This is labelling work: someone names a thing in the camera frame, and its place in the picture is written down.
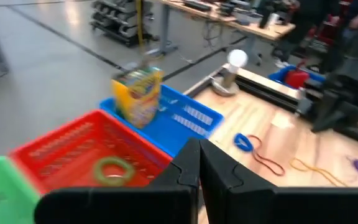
yellow cable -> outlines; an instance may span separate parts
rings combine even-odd
[[[143,12],[142,12],[142,1],[143,0],[136,0],[136,16],[137,16],[137,38],[139,41],[139,47],[142,54],[145,55],[146,49],[144,47],[144,40],[143,40]],[[149,60],[158,60],[163,57],[163,54],[161,54],[158,57],[148,57]]]
[[[299,168],[297,166],[294,165],[294,162],[297,161],[300,164],[302,164],[305,168]],[[318,167],[313,167],[313,166],[309,166],[308,164],[304,163],[302,160],[297,159],[297,158],[293,158],[290,161],[290,165],[298,170],[298,171],[302,171],[302,172],[308,172],[309,170],[315,171],[321,175],[323,175],[323,177],[325,177],[325,179],[327,179],[328,181],[330,181],[330,183],[332,183],[333,185],[335,185],[336,187],[339,187],[340,185],[338,185],[337,183],[335,183],[332,179],[336,180],[336,182],[342,184],[345,187],[348,187],[348,185],[346,183],[344,183],[343,181],[339,180],[337,177],[335,177],[334,175],[332,175],[332,173],[324,170],[324,169],[320,169]]]

green plastic basket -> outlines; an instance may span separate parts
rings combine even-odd
[[[0,157],[0,224],[33,224],[39,195],[11,161]]]

person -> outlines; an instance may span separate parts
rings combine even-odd
[[[327,17],[332,15],[331,23],[339,20],[339,0],[299,0],[300,6],[294,13],[291,23],[296,25],[293,31],[284,36],[273,49],[272,56],[278,58],[276,65],[285,67],[292,51],[305,38],[313,26],[319,26]]]
[[[308,69],[325,74],[332,72],[340,66],[345,53],[346,45],[358,32],[358,0],[353,0],[349,5],[347,14],[337,30],[334,43],[328,48],[322,61],[316,65],[307,66]]]

desk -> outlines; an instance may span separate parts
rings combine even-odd
[[[201,12],[196,9],[192,9],[190,7],[186,7],[181,0],[158,0],[158,2],[162,3],[162,18],[161,18],[161,34],[160,34],[160,47],[158,49],[151,50],[147,52],[148,54],[167,54],[178,48],[177,45],[169,44],[168,45],[168,26],[169,26],[169,13],[170,7],[179,9],[181,11],[185,11],[191,15],[200,16],[205,19],[211,19],[214,21],[221,21],[223,24],[229,27],[233,27],[241,32],[247,33],[247,41],[244,46],[245,52],[249,55],[249,57],[256,57],[258,62],[261,62],[260,54],[255,54],[253,51],[253,46],[258,37],[263,37],[268,40],[276,41],[281,38],[283,35],[289,33],[292,29],[295,28],[295,25],[288,24],[286,26],[281,25],[273,25],[268,29],[261,29],[258,27],[258,24],[251,24],[249,26],[242,26],[235,22],[236,18],[234,17],[223,17],[220,16],[218,11],[218,6],[215,4],[208,4],[212,7],[211,12]]]
[[[239,70],[238,75],[290,96],[297,96],[296,90],[247,70]],[[201,80],[185,94],[202,85],[208,79],[209,77],[206,77]],[[206,88],[195,96],[195,100],[224,116],[223,124],[215,130],[209,140],[271,183],[277,186],[333,187],[319,173],[300,172],[292,168],[289,161],[296,157],[309,165],[330,171],[351,187],[358,187],[358,172],[347,159],[347,157],[358,159],[357,141],[333,131],[314,134],[310,131],[310,124],[295,119],[284,109],[243,91],[231,98],[223,98],[216,95],[210,88]],[[261,155],[273,159],[283,166],[286,174],[283,177],[278,177],[256,162],[251,154],[240,151],[232,143],[236,133],[258,136],[263,141],[263,146],[259,151]],[[205,208],[200,211],[198,223],[208,224]]]

plastic basket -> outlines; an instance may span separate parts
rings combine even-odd
[[[172,157],[191,137],[208,138],[223,120],[223,116],[197,101],[161,85],[160,108],[152,122],[137,129],[114,112],[115,102],[109,98],[100,108],[112,114],[151,143]]]
[[[6,157],[0,157],[0,223],[34,223],[39,195]]]
[[[285,76],[287,75],[287,73],[290,70],[294,70],[294,69],[296,69],[296,67],[294,65],[287,66],[285,68],[282,68],[278,72],[275,72],[275,73],[269,75],[268,78],[270,80],[277,82],[277,83],[280,83],[287,87],[293,88],[292,86],[285,84],[284,80],[285,80]],[[310,71],[307,71],[307,70],[305,70],[305,71],[309,73],[309,76],[311,79],[319,81],[319,82],[325,81],[325,77],[323,77],[322,75],[317,75],[317,74],[311,73]]]
[[[62,187],[101,186],[94,165],[117,156],[132,163],[135,176],[126,186],[141,187],[168,166],[171,157],[102,110],[95,110],[26,144],[10,155],[41,194]],[[107,166],[105,175],[122,175]]]

